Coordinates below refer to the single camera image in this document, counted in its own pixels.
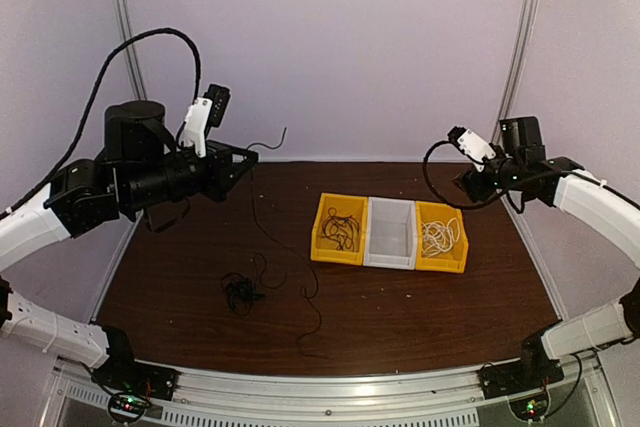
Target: white panel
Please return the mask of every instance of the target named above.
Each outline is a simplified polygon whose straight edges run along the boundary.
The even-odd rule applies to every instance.
[[[270,159],[415,160],[455,124],[490,136],[522,0],[129,0],[135,31],[183,29],[204,82],[231,88],[221,140],[276,140]],[[148,41],[151,98],[175,128],[190,103],[188,50]],[[458,158],[455,150],[448,158]]]
[[[118,43],[111,0],[0,0],[0,205],[34,186],[69,145],[103,59]],[[122,61],[107,75],[77,156],[102,146],[102,112],[130,98]],[[125,223],[51,246],[6,278],[38,304],[87,320]],[[53,359],[0,341],[0,424],[32,425]]]
[[[640,0],[540,0],[513,116],[537,115],[550,155],[566,155],[640,198]],[[527,224],[575,316],[631,289],[638,272],[588,227],[537,204]],[[624,425],[637,425],[640,351],[601,354]]]

